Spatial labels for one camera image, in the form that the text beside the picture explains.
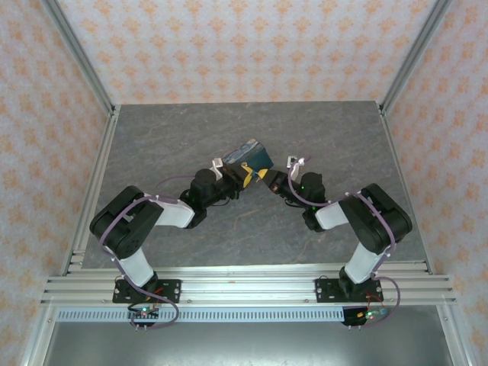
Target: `black mounting plate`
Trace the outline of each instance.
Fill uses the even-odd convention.
[[[161,287],[162,290],[158,295],[171,300],[173,303],[180,302],[181,280],[158,279],[156,289]],[[158,300],[153,297],[146,300],[146,295],[141,295],[134,290],[124,279],[115,281],[113,303],[155,303],[156,301]]]
[[[315,280],[315,295],[317,303],[367,303],[368,298],[366,293],[378,296],[383,301],[383,291],[379,280],[369,281],[367,287],[361,289],[361,293],[356,293],[350,299],[346,297],[344,291],[339,286],[338,278],[317,278]],[[372,303],[379,303],[377,299],[372,297]]]

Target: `metal frame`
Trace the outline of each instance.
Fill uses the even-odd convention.
[[[387,116],[382,114],[381,111],[380,111],[380,119],[381,119],[381,123],[383,124],[384,132],[387,135],[388,143],[390,144],[390,149],[391,149],[391,153],[393,155],[393,160],[395,161],[395,165],[397,166],[396,170],[398,171],[398,174],[400,175],[400,180],[401,180],[402,186],[403,186],[403,193],[405,193],[406,200],[407,200],[407,203],[409,205],[409,209],[411,210],[411,212],[413,214],[413,217],[410,217],[410,219],[412,219],[415,227],[419,227],[419,225],[417,225],[417,221],[416,221],[416,218],[418,217],[418,215],[417,215],[416,209],[412,205],[412,201],[410,200],[409,190],[408,190],[408,186],[406,184],[406,180],[404,178],[402,166],[400,164],[400,160],[398,159],[397,150],[395,149],[393,138],[391,137],[390,128],[388,127]],[[434,263],[434,259],[432,257],[432,254],[431,254],[428,246],[426,245],[427,239],[425,238],[425,236],[421,230],[419,230],[419,234],[420,234],[420,239],[422,240],[422,245],[424,247],[425,257],[427,258],[427,267],[429,268],[430,273],[434,273],[434,269],[432,266],[432,264]]]
[[[46,9],[47,14],[51,17],[54,24],[57,26],[59,32],[61,33],[61,36],[63,37],[67,47],[69,48],[69,51],[78,63],[83,75],[86,77],[86,80],[91,86],[91,89],[95,93],[101,106],[107,111],[107,113],[111,113],[114,109],[114,105],[112,104],[110,97],[105,90],[105,87],[101,83],[97,72],[93,68],[90,59],[86,56],[86,53],[83,50],[83,47],[80,44],[77,36],[75,35],[75,32],[71,28],[71,25],[69,25],[69,22],[66,19],[66,16],[64,15],[64,12],[59,5],[59,2],[57,0],[41,1],[44,5],[44,8]]]
[[[314,280],[337,278],[344,264],[257,265],[230,267],[156,268],[159,278],[181,279],[180,307],[316,307]],[[117,269],[78,269],[51,277],[41,306],[126,307],[111,302]],[[449,276],[431,275],[424,262],[385,263],[380,275],[392,277],[402,291],[400,305],[455,303]],[[394,303],[393,285],[382,282],[386,303]],[[331,307],[362,303],[328,303]]]
[[[104,136],[101,138],[97,159],[92,168],[91,181],[78,226],[72,239],[72,248],[66,256],[63,274],[48,279],[41,300],[40,315],[27,344],[22,365],[43,364],[49,347],[54,325],[60,310],[84,309],[87,312],[118,311],[124,305],[111,302],[114,289],[115,269],[82,269],[88,241],[89,218],[95,212],[103,181],[111,142],[117,124],[120,106],[114,108],[96,71],[74,34],[57,0],[41,0],[45,9],[59,28],[64,40],[87,78],[101,105],[110,113]],[[406,80],[422,55],[434,31],[441,22],[451,0],[438,0],[419,36],[410,49],[400,71],[393,80],[379,110],[403,188],[409,200],[406,183],[395,154],[393,141],[387,126],[387,112],[401,92]],[[432,257],[425,248],[428,262]],[[161,278],[180,278],[184,282],[179,306],[185,311],[198,309],[232,309],[267,307],[268,309],[318,310],[313,280],[320,275],[337,278],[343,264],[324,265],[268,265],[233,267],[156,268]],[[436,305],[454,365],[475,365],[473,350],[466,342],[462,314],[457,306],[449,276],[435,275],[425,262],[387,262],[382,265],[381,275],[395,279],[402,291],[402,306]],[[385,301],[393,303],[396,292],[385,282]],[[342,307],[350,303],[331,303],[330,307]]]
[[[383,102],[380,104],[382,114],[387,115],[387,112],[393,107],[395,100],[402,91],[403,86],[406,84],[413,69],[415,69],[420,56],[432,39],[432,35],[444,18],[444,14],[451,3],[452,0],[437,0],[435,3],[434,8],[427,17],[427,21],[424,23],[419,35],[413,42],[412,48],[410,48],[410,51],[407,53],[400,70],[388,89]]]
[[[108,116],[104,133],[98,143],[98,152],[93,166],[91,167],[91,179],[85,192],[85,199],[79,215],[78,224],[71,241],[71,247],[63,260],[62,274],[66,275],[68,267],[73,260],[79,258],[81,267],[82,256],[85,254],[88,242],[90,218],[93,217],[97,207],[97,199],[100,194],[101,183],[103,182],[105,167],[107,166],[108,155],[115,134],[115,127],[120,113],[120,105],[114,107],[114,111]]]
[[[178,323],[302,323],[343,322],[342,307],[183,307],[179,308]],[[126,323],[133,315],[125,307],[60,307],[58,323]],[[161,307],[156,316],[141,319],[164,323],[172,319],[175,310]]]

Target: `orange patterned wall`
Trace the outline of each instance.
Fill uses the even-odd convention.
[[[61,0],[116,104],[382,101],[435,0]]]
[[[388,116],[435,269],[488,360],[488,2],[454,0]]]
[[[0,24],[0,363],[17,365],[106,117],[39,0],[3,0]]]

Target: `cable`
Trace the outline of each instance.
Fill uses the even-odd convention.
[[[304,202],[305,204],[308,204],[309,206],[315,206],[315,207],[325,207],[325,206],[329,206],[329,202],[325,202],[325,203],[318,203],[318,202],[311,202],[311,201],[308,201],[306,200],[305,198],[303,197],[300,197],[300,195],[295,191],[295,188],[293,188],[293,185],[291,184],[291,173],[292,171],[295,169],[295,166],[298,164],[298,162],[300,160],[303,160],[303,162],[306,162],[308,160],[310,160],[310,156],[308,157],[303,157],[303,158],[300,158],[300,159],[296,159],[294,161],[294,163],[292,164],[292,166],[288,169],[288,187],[290,188],[290,191],[291,193],[293,194],[293,196],[295,196],[299,201],[302,201]]]
[[[288,176],[288,187],[290,188],[290,191],[293,194],[293,196],[295,196],[299,201],[302,201],[305,204],[308,204],[310,206],[315,206],[315,207],[329,206],[330,203],[328,203],[328,202],[326,202],[326,203],[310,202],[310,201],[304,199],[295,191],[295,189],[293,188],[293,185],[291,184],[291,173],[294,170],[296,164],[298,164],[298,162],[300,162],[300,160],[303,160],[303,162],[307,162],[310,159],[311,159],[310,156],[306,156],[306,157],[303,157],[300,159],[296,159],[294,161],[293,165],[288,170],[288,175],[287,175]],[[381,259],[378,261],[378,263],[374,266],[373,270],[371,271],[371,273],[375,273],[379,269],[379,267],[383,264],[386,257],[389,257],[391,255],[391,253],[393,253],[395,251],[395,249],[397,248],[397,243],[395,241],[395,235],[393,234],[393,231],[391,230],[390,226],[388,226],[388,223],[381,216],[381,213],[376,209],[376,207],[373,206],[373,204],[367,198],[365,198],[360,193],[359,194],[353,194],[353,195],[355,197],[359,198],[361,201],[363,201],[363,203],[366,206],[368,206],[368,208],[373,213],[373,215],[380,221],[381,225],[387,231],[387,234],[390,238],[390,245],[384,250],[384,255],[381,257]]]
[[[158,288],[156,291],[154,291],[154,294],[159,295],[161,293],[162,289],[163,289],[163,287]],[[146,301],[148,301],[148,300],[149,300],[149,297],[146,297],[146,299],[144,301],[141,301],[139,303],[132,303],[131,305],[129,305],[127,307],[127,310],[132,311],[134,313],[140,312],[139,309],[135,309],[134,307],[136,307],[137,305],[140,305],[142,303],[146,303]],[[154,313],[154,312],[159,312],[159,308],[155,308],[155,309],[152,309],[150,311],[146,311],[147,314],[151,314],[151,313]]]
[[[228,204],[230,202],[230,197],[227,198],[227,201],[225,201],[223,204],[213,204],[212,206],[213,207],[221,207],[221,206],[225,206],[226,204]]]
[[[367,292],[366,296],[368,297],[368,311],[369,311],[369,306],[371,305],[371,295],[369,294],[369,292]]]
[[[393,286],[396,289],[396,304],[395,304],[395,307],[393,308],[393,310],[390,311],[390,313],[388,313],[384,318],[381,318],[377,322],[374,322],[374,323],[371,323],[371,324],[364,324],[363,326],[356,326],[355,328],[359,328],[359,327],[361,327],[361,328],[371,328],[372,326],[376,326],[377,324],[380,324],[381,322],[384,322],[386,319],[391,318],[391,316],[393,315],[393,313],[395,313],[395,311],[398,309],[398,306],[400,305],[400,288],[398,287],[398,284],[395,282],[395,280],[392,279],[392,278],[389,278],[387,276],[376,277],[375,280],[387,280],[387,281],[389,281],[389,282],[391,282],[393,284]]]
[[[382,301],[382,299],[380,299],[378,296],[376,296],[375,294],[370,294],[369,292],[366,293],[369,297],[370,297],[370,301],[371,301],[371,298],[373,297],[374,299],[376,299],[377,301],[380,302],[381,306],[384,307],[384,303]]]
[[[295,207],[295,208],[303,208],[301,206],[298,206],[297,204],[294,204],[293,201],[290,201],[288,199],[284,200],[285,204],[289,207]]]
[[[144,201],[160,201],[160,199],[159,199],[159,196],[158,195],[156,195],[156,196],[145,196],[145,197],[139,198],[138,200],[135,200],[134,202],[132,202],[131,204],[129,204],[127,207],[125,207],[117,215],[117,217],[115,217],[114,221],[112,221],[110,223],[110,225],[108,225],[107,229],[101,235],[100,240],[98,241],[98,245],[100,246],[100,248],[103,250],[104,253],[106,253],[107,255],[109,255],[111,257],[111,260],[115,263],[115,265],[117,266],[117,268],[120,271],[120,273],[122,274],[122,276],[124,276],[124,279],[129,283],[130,286],[133,287],[134,290],[136,290],[140,294],[143,294],[143,295],[152,297],[152,298],[157,299],[157,300],[161,300],[164,303],[169,303],[171,306],[173,306],[175,308],[175,316],[173,317],[173,319],[169,320],[166,323],[155,324],[154,326],[151,326],[149,328],[146,328],[146,329],[159,329],[159,328],[163,328],[163,327],[170,326],[171,324],[173,324],[179,318],[179,316],[180,316],[180,309],[170,299],[166,299],[166,298],[164,298],[162,296],[159,296],[159,295],[156,295],[156,294],[151,294],[150,292],[145,291],[144,289],[142,289],[139,286],[137,286],[136,284],[134,284],[133,281],[129,278],[129,276],[127,276],[126,272],[124,271],[124,269],[120,265],[117,257],[114,255],[114,253],[109,248],[107,248],[106,246],[104,246],[104,242],[105,242],[108,234],[118,224],[118,222],[120,220],[122,220],[122,218],[124,217],[124,215],[127,212],[129,212],[130,210],[132,210],[135,206],[137,206],[138,204],[140,204],[140,203],[142,203]],[[135,316],[133,316],[132,319],[130,320],[130,325],[137,329],[139,326],[134,322],[134,317]]]
[[[195,174],[193,174],[193,175],[190,175],[190,174],[186,174],[186,175],[173,175],[172,177],[164,178],[162,181],[160,181],[160,183],[158,183],[156,185],[156,188],[158,188],[160,185],[162,185],[165,181],[171,181],[172,179],[183,179],[183,178],[195,178]]]

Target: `gray tabletop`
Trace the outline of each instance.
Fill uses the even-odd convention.
[[[376,182],[412,216],[373,101],[124,105],[97,211],[128,185],[178,197],[190,179],[159,190],[156,184],[210,167],[250,138],[266,147],[277,169],[289,155],[311,155],[302,172],[323,174],[327,199]],[[358,242],[352,229],[311,232],[301,214],[262,182],[252,183],[239,200],[211,207],[192,230],[153,228],[143,248],[154,266],[347,262]],[[91,236],[84,268],[111,267],[95,244]],[[415,226],[391,259],[425,259]]]

